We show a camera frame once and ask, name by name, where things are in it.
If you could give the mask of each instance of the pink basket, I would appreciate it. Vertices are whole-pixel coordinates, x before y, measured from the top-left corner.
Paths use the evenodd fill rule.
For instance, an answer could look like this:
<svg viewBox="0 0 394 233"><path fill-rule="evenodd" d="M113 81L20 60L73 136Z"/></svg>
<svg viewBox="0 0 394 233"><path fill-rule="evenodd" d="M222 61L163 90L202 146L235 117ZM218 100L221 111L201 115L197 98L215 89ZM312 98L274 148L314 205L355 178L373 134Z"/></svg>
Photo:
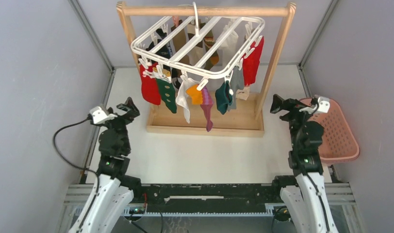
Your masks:
<svg viewBox="0 0 394 233"><path fill-rule="evenodd" d="M310 105L311 98L300 101ZM315 114L310 120L314 120L324 127L323 144L318 148L322 163L331 165L358 158L360 147L336 101L330 99L328 113Z"/></svg>

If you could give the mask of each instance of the white table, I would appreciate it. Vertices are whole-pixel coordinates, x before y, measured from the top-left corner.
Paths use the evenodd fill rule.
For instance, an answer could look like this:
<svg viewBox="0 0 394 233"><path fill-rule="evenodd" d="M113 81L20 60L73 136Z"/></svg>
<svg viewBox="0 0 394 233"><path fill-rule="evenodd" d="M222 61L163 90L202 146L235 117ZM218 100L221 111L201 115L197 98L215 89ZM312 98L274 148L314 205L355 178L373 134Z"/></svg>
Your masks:
<svg viewBox="0 0 394 233"><path fill-rule="evenodd" d="M260 66L251 91L260 92L266 69L267 66ZM287 161L291 150L288 123L281 121L279 115L270 114L269 109L273 94L285 99L305 97L296 66L277 66L263 108L263 138L148 133L149 104L143 100L140 87L136 68L117 69L107 105L116 109L131 96L141 113L127 126L131 144L127 175L140 178L142 183L271 183L276 175L293 174ZM91 169L97 170L99 158L97 143ZM324 170L329 183L327 166ZM94 179L89 173L87 183Z"/></svg>

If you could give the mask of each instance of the pink clip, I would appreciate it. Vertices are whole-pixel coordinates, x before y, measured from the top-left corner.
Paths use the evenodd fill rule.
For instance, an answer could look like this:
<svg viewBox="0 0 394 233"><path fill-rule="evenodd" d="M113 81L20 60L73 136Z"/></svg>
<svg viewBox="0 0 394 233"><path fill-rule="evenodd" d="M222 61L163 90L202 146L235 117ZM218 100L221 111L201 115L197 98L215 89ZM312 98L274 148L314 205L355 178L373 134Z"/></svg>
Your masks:
<svg viewBox="0 0 394 233"><path fill-rule="evenodd" d="M173 21L174 21L174 26L178 27L179 26L179 20L180 16L173 16Z"/></svg>

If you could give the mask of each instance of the wooden frame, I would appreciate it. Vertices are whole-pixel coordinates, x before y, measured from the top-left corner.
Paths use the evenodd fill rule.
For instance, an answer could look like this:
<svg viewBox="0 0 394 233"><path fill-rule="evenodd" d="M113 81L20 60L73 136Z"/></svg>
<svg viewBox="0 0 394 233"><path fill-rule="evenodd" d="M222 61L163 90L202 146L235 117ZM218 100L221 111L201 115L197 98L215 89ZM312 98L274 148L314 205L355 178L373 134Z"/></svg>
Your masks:
<svg viewBox="0 0 394 233"><path fill-rule="evenodd" d="M149 6L133 6L129 7L125 2L117 3L117 12L123 26L124 33L127 37L129 45L136 38L131 16L193 16L193 7L149 7ZM236 17L283 17L280 25L279 33L271 53L270 62L265 74L265 79L259 94L250 94L248 100L238 100L237 109L231 110L217 118L212 111L212 121L214 128L208 133L205 129L204 115L198 114L201 109L190 107L190 124L188 124L181 108L180 113L172 114L164 104L160 106L151 105L151 111L147 121L147 131L152 133L179 133L179 134L198 134L198 135L218 135L218 136L247 136L262 137L264 134L263 125L263 104L276 72L277 63L279 61L284 42L290 30L294 14L296 12L296 4L289 2L286 7L197 7L199 16L236 16ZM133 59L137 61L137 54L133 53Z"/></svg>

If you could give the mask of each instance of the wall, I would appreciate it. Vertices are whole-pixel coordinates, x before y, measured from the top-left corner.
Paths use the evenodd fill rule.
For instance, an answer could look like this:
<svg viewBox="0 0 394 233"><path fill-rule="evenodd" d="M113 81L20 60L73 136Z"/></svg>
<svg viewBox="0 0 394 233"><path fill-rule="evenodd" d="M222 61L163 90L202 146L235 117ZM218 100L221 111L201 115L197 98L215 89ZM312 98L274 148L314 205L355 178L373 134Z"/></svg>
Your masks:
<svg viewBox="0 0 394 233"><path fill-rule="evenodd" d="M194 0L198 6L269 6L282 7L289 2L289 0L229 0L229 1L212 1L212 0ZM126 36L121 27L120 20L116 11L117 0L79 0L84 12L89 18L94 30L97 33L108 57L112 64L116 67L133 66L133 60ZM130 5L145 5L145 6L159 6L171 5L177 6L179 4L191 4L193 1L184 0L126 0L128 6ZM319 25L324 12L326 11L330 0L296 0L297 4L296 14L288 34L284 50L280 57L280 63L295 63L298 64L303 57L307 46L309 45L314 32ZM147 30L151 25L157 22L161 17L133 17L134 29L137 35L140 35ZM265 36L265 45L261 61L268 63L273 50L274 42L277 37L277 32L280 27L281 18L269 17L266 18L266 27L262 32ZM223 28L216 25L213 29L214 37L217 38ZM241 25L237 30L240 36L241 44L245 33L244 27Z"/></svg>
<svg viewBox="0 0 394 233"><path fill-rule="evenodd" d="M55 231L78 171L51 137L102 101L108 77L67 1L0 1L0 232ZM82 165L91 129L60 134L71 161Z"/></svg>
<svg viewBox="0 0 394 233"><path fill-rule="evenodd" d="M336 168L368 232L394 232L394 0L339 2L305 73L313 93L339 102L360 145Z"/></svg>

